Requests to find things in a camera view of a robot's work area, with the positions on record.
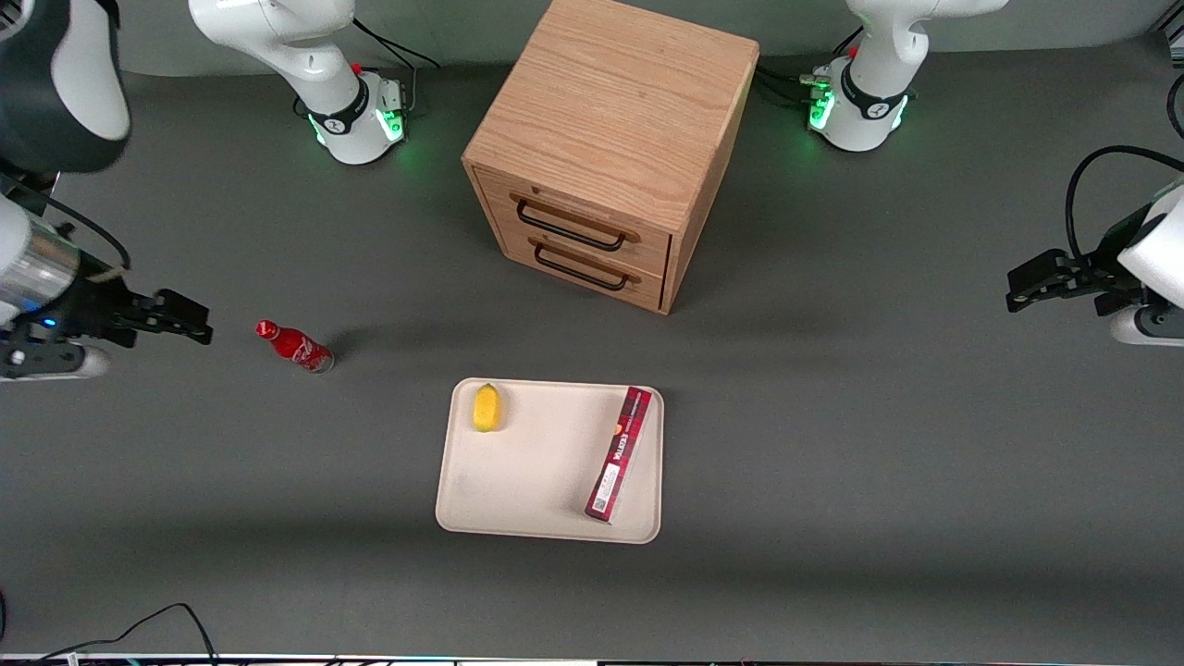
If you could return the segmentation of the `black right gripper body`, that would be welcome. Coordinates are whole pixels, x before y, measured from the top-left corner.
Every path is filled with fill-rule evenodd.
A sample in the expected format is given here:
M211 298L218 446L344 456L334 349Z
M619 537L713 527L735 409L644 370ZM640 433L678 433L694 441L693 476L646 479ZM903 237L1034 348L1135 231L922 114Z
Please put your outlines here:
M131 347L140 332L160 333L154 301L123 278L96 283L58 274L14 278L14 350L75 351L76 339Z

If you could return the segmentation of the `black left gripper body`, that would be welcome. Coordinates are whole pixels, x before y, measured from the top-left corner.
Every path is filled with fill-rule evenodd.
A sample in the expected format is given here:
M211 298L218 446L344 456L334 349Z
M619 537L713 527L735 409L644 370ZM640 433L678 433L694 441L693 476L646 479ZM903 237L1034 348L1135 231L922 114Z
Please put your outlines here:
M1137 209L1132 214L1125 216L1101 236L1092 252L1082 252L1077 241L1077 223L1073 212L1066 211L1066 233L1075 271L1062 297L1094 297L1094 309L1099 316L1115 315L1130 306L1150 305L1152 297L1148 288L1119 262L1119 255L1135 241L1148 212L1148 209Z

